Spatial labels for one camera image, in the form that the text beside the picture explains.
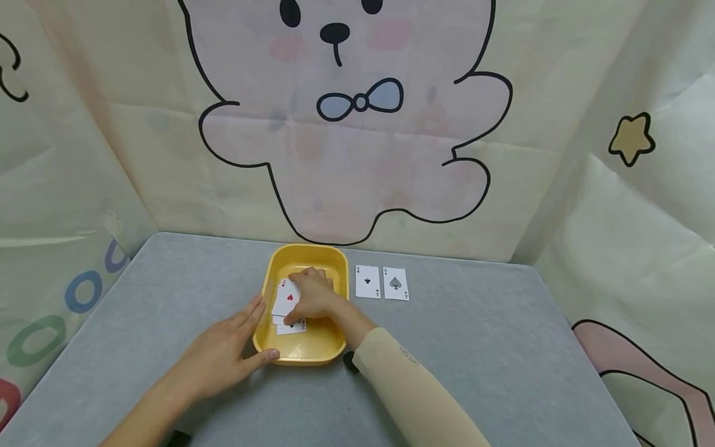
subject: gray tabletop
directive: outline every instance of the gray tabletop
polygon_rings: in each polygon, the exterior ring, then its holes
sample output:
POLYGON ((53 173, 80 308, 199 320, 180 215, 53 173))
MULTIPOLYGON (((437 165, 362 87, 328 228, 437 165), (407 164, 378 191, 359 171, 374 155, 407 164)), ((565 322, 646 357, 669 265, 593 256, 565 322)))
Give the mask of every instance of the gray tabletop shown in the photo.
MULTIPOLYGON (((97 445, 196 335, 260 291, 279 246, 151 237, 0 445, 97 445)), ((344 252, 351 276, 356 264, 407 270, 409 302, 351 300, 435 375, 493 447, 638 445, 533 268, 344 252)), ((405 445, 369 384, 339 359, 270 366, 177 428, 194 436, 192 447, 405 445)))

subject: pink cheek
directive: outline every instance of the pink cheek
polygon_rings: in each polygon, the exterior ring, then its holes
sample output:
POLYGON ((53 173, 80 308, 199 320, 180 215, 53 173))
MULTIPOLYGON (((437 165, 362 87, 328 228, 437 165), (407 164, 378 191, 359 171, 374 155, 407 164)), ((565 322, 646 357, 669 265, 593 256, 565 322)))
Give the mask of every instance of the pink cheek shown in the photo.
POLYGON ((304 57, 305 41, 299 32, 283 34, 270 45, 268 54, 279 62, 296 62, 304 57))
POLYGON ((368 32, 368 46, 377 51, 402 49, 412 37, 413 23, 407 19, 383 19, 375 22, 368 32))

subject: hand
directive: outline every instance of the hand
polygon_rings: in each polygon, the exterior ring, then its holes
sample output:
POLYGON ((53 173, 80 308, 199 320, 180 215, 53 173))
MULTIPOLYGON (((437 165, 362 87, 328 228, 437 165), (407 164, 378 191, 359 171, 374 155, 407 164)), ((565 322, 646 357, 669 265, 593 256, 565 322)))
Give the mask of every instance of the hand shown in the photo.
POLYGON ((345 299, 332 289, 332 280, 325 277, 325 270, 309 267, 301 273, 291 273, 288 279, 300 290, 300 302, 285 317, 284 324, 293 324, 298 318, 322 318, 331 316, 336 305, 345 299))
POLYGON ((241 357, 265 307, 262 296, 256 295, 236 315, 206 329, 159 382, 191 405, 221 393, 278 359, 280 353, 276 349, 250 358, 241 357))

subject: stack of cards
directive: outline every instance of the stack of cards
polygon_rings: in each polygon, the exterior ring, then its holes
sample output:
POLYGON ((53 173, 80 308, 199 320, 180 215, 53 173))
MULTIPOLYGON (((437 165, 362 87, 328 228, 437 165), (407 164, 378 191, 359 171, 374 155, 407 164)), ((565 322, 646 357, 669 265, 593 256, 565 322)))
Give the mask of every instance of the stack of cards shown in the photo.
POLYGON ((305 332, 308 329, 304 318, 300 318, 292 325, 283 324, 285 316, 288 315, 299 302, 300 291, 295 287, 293 281, 283 278, 280 283, 278 283, 278 290, 276 291, 273 310, 271 311, 273 324, 276 327, 276 333, 278 335, 297 334, 305 332))
MULTIPOLYGON (((405 269, 383 267, 383 283, 386 300, 410 300, 405 269)), ((355 296, 380 299, 379 268, 373 265, 355 266, 355 296)))

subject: blue bow tie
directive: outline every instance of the blue bow tie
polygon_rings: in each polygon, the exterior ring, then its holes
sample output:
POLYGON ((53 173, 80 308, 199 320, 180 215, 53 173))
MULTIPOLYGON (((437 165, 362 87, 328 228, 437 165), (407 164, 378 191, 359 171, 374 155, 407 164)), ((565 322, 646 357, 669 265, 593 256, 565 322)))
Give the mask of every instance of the blue bow tie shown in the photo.
POLYGON ((344 119, 353 109, 364 112, 367 109, 383 113, 395 113, 402 107, 405 91, 395 78, 384 78, 373 85, 367 93, 349 97, 343 93, 327 93, 317 101, 317 113, 325 121, 336 122, 344 119))

